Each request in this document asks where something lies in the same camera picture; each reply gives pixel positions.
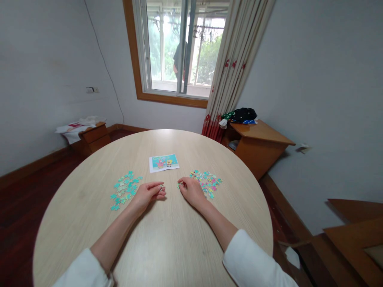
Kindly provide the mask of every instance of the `clothing pile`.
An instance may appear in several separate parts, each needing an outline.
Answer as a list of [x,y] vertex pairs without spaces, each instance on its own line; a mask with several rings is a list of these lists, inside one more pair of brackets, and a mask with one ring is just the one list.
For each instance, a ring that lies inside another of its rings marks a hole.
[[252,108],[240,108],[221,116],[221,128],[226,129],[227,122],[239,124],[257,124],[257,113]]
[[85,131],[87,128],[95,128],[98,122],[105,122],[106,118],[99,116],[89,116],[85,119],[79,119],[77,122],[70,123],[66,126],[56,128],[55,133],[62,134],[68,139],[69,144],[73,144],[80,140],[79,132]]

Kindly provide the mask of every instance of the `oval wooden table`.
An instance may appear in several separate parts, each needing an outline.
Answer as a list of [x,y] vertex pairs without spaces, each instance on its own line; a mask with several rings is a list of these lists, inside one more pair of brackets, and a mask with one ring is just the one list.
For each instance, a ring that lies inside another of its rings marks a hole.
[[[179,169],[149,172],[149,157],[175,153]],[[51,286],[99,238],[126,206],[111,211],[113,185],[129,170],[143,182],[164,181],[155,202],[135,225],[113,274],[119,286],[235,286],[222,249],[207,222],[184,200],[177,180],[190,171],[222,178],[214,206],[272,255],[272,226],[262,190],[245,164],[223,145],[180,130],[126,136],[92,154],[63,182],[36,239],[34,286]]]

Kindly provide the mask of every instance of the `pile of puzzle pieces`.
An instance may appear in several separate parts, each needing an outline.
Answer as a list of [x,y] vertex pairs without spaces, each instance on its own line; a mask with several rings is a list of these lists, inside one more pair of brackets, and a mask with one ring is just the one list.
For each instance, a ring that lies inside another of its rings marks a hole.
[[142,177],[134,179],[133,171],[129,171],[127,175],[118,180],[118,183],[114,185],[116,191],[111,195],[111,199],[115,202],[111,210],[118,210],[120,204],[125,204],[125,202],[136,194],[137,183],[139,183],[140,180],[142,180]]
[[217,178],[216,175],[211,174],[206,171],[204,173],[200,173],[198,170],[191,171],[190,177],[197,180],[202,187],[203,193],[205,197],[214,198],[213,192],[217,190],[217,185],[222,183],[222,179]]

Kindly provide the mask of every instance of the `cabinet drawer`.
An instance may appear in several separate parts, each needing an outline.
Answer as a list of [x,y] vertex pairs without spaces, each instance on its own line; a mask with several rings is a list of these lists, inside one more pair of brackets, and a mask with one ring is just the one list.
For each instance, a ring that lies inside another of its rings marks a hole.
[[92,153],[98,151],[100,148],[106,146],[107,144],[110,144],[111,138],[109,135],[103,136],[101,139],[98,139],[94,141],[93,143],[89,144],[89,148],[91,149]]
[[101,127],[94,128],[93,130],[91,130],[89,132],[83,133],[83,137],[84,137],[85,141],[88,144],[90,144],[90,143],[94,142],[95,140],[102,138],[106,134],[108,134],[108,131],[107,131],[106,126],[103,125]]

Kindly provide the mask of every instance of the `cable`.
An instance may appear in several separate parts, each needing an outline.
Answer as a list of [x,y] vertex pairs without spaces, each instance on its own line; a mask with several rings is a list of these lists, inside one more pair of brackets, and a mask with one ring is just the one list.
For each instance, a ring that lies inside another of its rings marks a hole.
[[97,45],[98,45],[99,50],[100,50],[101,57],[102,57],[103,60],[104,60],[105,69],[106,69],[107,72],[108,72],[109,78],[111,79],[111,82],[112,82],[112,85],[113,85],[113,89],[114,89],[115,94],[116,94],[116,98],[117,98],[118,106],[120,107],[120,111],[121,111],[121,114],[122,114],[122,124],[124,124],[125,117],[124,117],[124,113],[122,112],[122,109],[121,109],[120,101],[118,100],[118,95],[117,95],[117,92],[116,92],[115,84],[113,83],[112,77],[111,77],[111,75],[110,75],[110,73],[109,73],[107,64],[106,64],[106,62],[105,62],[104,55],[103,55],[103,53],[102,53],[102,51],[101,51],[100,43],[99,43],[99,39],[97,38],[96,30],[95,30],[95,27],[93,26],[92,18],[91,18],[91,15],[90,15],[90,13],[89,13],[89,9],[88,9],[88,5],[87,5],[86,0],[84,0],[84,3],[85,3],[85,7],[87,8],[87,12],[88,12],[89,20],[91,21],[91,24],[92,24],[93,32],[95,33],[95,36],[96,36],[96,41],[97,41]]

